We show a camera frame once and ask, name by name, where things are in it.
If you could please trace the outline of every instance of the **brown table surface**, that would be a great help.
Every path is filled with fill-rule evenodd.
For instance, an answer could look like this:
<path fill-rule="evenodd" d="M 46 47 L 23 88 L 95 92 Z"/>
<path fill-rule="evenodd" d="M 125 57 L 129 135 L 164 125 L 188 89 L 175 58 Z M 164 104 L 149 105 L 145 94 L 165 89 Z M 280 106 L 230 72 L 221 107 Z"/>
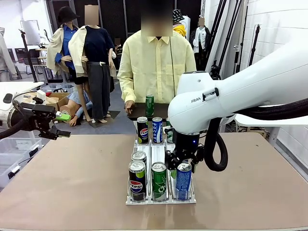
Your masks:
<path fill-rule="evenodd" d="M 0 193 L 0 227 L 23 230 L 308 226 L 308 184 L 255 133 L 223 133 L 229 165 L 194 174 L 197 204 L 125 205 L 131 135 L 50 141 Z"/>

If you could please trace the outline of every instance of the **can holder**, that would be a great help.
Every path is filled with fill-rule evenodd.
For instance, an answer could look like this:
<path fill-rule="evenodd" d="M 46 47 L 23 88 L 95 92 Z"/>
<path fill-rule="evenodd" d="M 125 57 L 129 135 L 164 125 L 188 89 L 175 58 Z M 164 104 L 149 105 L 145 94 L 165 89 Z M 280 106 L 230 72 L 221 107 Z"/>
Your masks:
<path fill-rule="evenodd" d="M 152 177 L 151 177 L 151 166 L 155 162 L 165 162 L 165 150 L 173 151 L 175 144 L 167 143 L 164 139 L 162 143 L 153 143 L 152 140 L 147 144 L 139 144 L 138 140 L 135 139 L 133 152 L 143 151 L 146 153 L 147 166 L 146 166 L 146 177 L 148 179 L 146 195 L 144 195 L 143 201 L 134 201 L 133 198 L 138 197 L 140 193 L 132 193 L 130 190 L 130 183 L 128 177 L 128 190 L 127 190 L 127 205 L 161 205 L 161 204 L 194 204 L 196 203 L 194 191 L 193 191 L 193 177 L 191 179 L 190 189 L 188 191 L 188 200 L 182 201 L 177 199 L 176 194 L 176 179 L 172 178 L 171 171 L 167 170 L 167 189 L 166 199 L 164 201 L 156 201 L 157 198 L 152 192 Z"/>

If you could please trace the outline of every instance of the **white jacket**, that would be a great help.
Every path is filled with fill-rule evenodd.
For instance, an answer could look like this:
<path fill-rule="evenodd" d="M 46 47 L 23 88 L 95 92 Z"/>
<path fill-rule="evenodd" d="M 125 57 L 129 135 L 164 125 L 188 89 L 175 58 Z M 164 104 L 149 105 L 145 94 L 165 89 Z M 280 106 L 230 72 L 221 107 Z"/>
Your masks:
<path fill-rule="evenodd" d="M 4 41 L 4 28 L 0 27 L 0 70 L 9 70 L 12 75 L 16 75 L 14 63 Z"/>

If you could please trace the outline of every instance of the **beige jacket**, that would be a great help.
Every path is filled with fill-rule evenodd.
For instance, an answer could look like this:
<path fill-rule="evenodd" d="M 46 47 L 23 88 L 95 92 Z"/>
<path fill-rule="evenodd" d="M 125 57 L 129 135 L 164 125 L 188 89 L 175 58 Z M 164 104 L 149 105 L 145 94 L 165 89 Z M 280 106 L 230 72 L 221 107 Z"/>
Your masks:
<path fill-rule="evenodd" d="M 59 64 L 55 62 L 55 57 L 57 53 L 60 53 L 63 55 L 62 46 L 63 46 L 63 37 L 64 37 L 64 30 L 63 30 L 64 24 L 60 26 L 59 29 L 57 29 L 48 45 L 47 48 L 47 67 L 54 71 L 54 73 L 57 73 L 59 70 L 64 70 L 65 72 L 68 72 L 68 68 L 65 65 L 64 61 L 61 61 Z"/>
<path fill-rule="evenodd" d="M 81 57 L 85 55 L 84 44 L 87 35 L 86 26 L 82 26 L 72 37 L 68 43 L 68 49 L 74 62 L 77 77 L 88 76 L 87 65 L 81 61 Z M 116 69 L 110 68 L 110 76 L 116 77 Z"/>
<path fill-rule="evenodd" d="M 16 75 L 16 69 L 6 47 L 3 35 L 4 28 L 0 27 L 0 70 L 9 70 L 12 75 Z"/>

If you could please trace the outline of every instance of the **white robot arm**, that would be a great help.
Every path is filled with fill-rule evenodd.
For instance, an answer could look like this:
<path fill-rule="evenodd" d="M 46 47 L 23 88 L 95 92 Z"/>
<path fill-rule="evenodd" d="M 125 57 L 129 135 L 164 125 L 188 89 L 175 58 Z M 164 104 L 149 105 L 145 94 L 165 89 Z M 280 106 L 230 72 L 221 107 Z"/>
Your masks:
<path fill-rule="evenodd" d="M 177 96 L 168 108 L 168 117 L 176 133 L 175 153 L 166 153 L 168 168 L 176 167 L 177 163 L 181 162 L 180 159 L 185 159 L 187 155 L 193 159 L 192 153 L 198 150 L 198 146 L 193 144 L 199 142 L 200 131 L 207 130 L 206 141 L 211 141 L 205 141 L 204 152 L 199 153 L 199 157 L 206 158 L 212 155 L 216 141 L 220 149 L 225 149 L 217 130 L 222 118 L 232 117 L 235 113 L 264 120 L 308 115 L 305 100 L 308 98 L 307 86 L 308 46 L 303 46 L 301 42 L 288 43 L 225 80 L 212 80 L 205 72 L 183 74 Z M 263 105 L 277 104 L 285 105 L 272 109 L 259 108 Z M 224 156 L 224 164 L 220 168 L 214 166 L 212 170 L 225 169 L 228 155 L 225 153 Z"/>

